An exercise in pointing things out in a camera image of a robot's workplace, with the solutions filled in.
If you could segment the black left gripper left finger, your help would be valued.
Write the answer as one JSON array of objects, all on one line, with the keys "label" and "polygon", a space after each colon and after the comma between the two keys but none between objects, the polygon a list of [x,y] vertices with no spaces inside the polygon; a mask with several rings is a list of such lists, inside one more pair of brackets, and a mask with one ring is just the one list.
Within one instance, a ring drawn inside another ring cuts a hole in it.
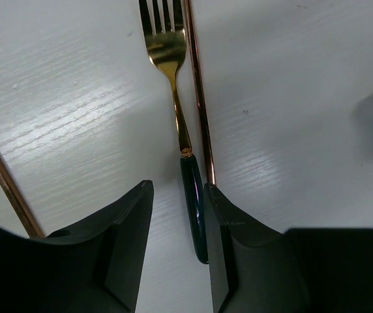
[{"label": "black left gripper left finger", "polygon": [[153,197],[144,180],[43,239],[0,228],[0,312],[134,312]]}]

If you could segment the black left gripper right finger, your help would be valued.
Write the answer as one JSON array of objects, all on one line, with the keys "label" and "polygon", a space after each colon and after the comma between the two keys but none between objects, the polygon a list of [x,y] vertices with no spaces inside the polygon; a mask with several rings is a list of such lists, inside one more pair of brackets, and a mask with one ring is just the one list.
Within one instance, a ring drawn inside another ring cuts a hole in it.
[{"label": "black left gripper right finger", "polygon": [[215,312],[373,312],[373,228],[280,233],[204,194]]}]

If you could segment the copper chopstick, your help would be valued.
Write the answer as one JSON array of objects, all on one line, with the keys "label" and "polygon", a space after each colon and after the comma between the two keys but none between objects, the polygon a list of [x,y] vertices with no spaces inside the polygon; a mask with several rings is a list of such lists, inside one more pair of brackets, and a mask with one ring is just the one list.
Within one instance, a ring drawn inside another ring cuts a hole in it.
[{"label": "copper chopstick", "polygon": [[14,180],[7,163],[0,153],[0,186],[30,237],[45,238],[45,233],[33,214],[28,202]]},{"label": "copper chopstick", "polygon": [[188,43],[190,47],[190,58],[192,63],[192,73],[196,91],[196,101],[200,118],[201,140],[203,145],[203,156],[205,161],[205,171],[207,182],[216,185],[215,164],[213,160],[213,150],[211,146],[211,136],[209,131],[209,122],[207,117],[207,108],[205,103],[205,93],[203,80],[201,76],[200,56],[198,49],[198,40],[194,25],[192,1],[184,1],[186,27],[188,33]]}]

